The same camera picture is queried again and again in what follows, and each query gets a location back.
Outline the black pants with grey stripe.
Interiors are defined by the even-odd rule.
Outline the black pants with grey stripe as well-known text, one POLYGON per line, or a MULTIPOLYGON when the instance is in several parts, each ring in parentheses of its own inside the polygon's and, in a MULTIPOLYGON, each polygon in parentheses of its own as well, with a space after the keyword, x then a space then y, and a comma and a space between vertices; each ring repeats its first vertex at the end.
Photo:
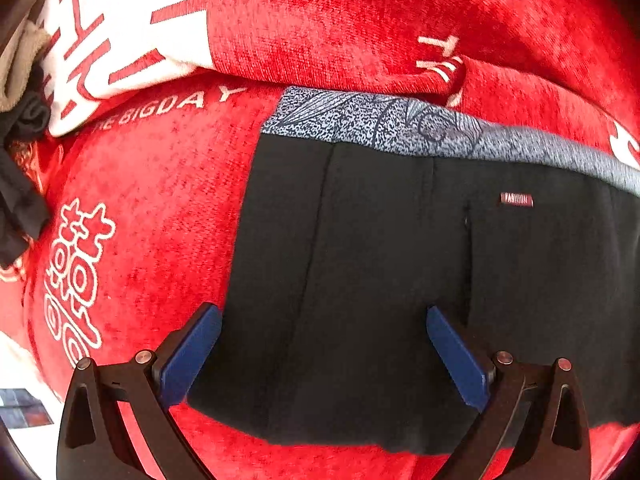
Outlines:
POLYGON ((473 420, 427 339, 576 366, 591 425, 639 419, 639 175, 415 99, 285 90, 260 132, 221 336, 192 408, 277 444, 451 451, 473 420))

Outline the folded black garment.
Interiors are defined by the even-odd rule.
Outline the folded black garment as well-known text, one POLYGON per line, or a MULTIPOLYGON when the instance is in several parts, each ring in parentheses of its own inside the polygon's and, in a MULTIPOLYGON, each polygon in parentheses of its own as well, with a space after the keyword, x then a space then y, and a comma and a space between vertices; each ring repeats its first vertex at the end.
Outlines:
POLYGON ((42 194, 9 153, 12 141, 34 142, 43 137, 50 106, 42 98, 43 70, 30 72, 21 99, 1 114, 1 267, 9 269, 29 248, 26 236, 36 240, 49 220, 42 194))

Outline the red wedding blanket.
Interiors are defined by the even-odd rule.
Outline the red wedding blanket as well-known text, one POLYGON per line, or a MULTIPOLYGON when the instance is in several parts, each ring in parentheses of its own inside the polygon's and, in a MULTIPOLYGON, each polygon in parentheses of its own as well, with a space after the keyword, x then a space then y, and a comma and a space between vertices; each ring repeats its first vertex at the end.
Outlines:
MULTIPOLYGON (((156 347, 203 302, 224 322, 266 120, 292 87, 398 96, 529 128, 639 174, 639 34, 624 0, 1 0, 28 18, 43 137, 9 153, 49 220, 1 268, 1 331, 66 397, 82 359, 156 347)), ((186 400, 172 414, 221 479, 431 479, 447 453, 277 444, 186 400)), ((639 419, 589 423, 591 477, 636 478, 639 419)))

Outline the folded beige garment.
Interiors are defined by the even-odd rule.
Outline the folded beige garment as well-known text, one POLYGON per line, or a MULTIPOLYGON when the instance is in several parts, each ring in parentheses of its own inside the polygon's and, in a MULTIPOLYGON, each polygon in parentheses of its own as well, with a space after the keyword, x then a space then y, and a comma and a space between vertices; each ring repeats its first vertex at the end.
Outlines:
POLYGON ((0 112, 5 113, 24 94, 32 66, 50 42, 50 35, 28 18, 18 24, 1 55, 0 112))

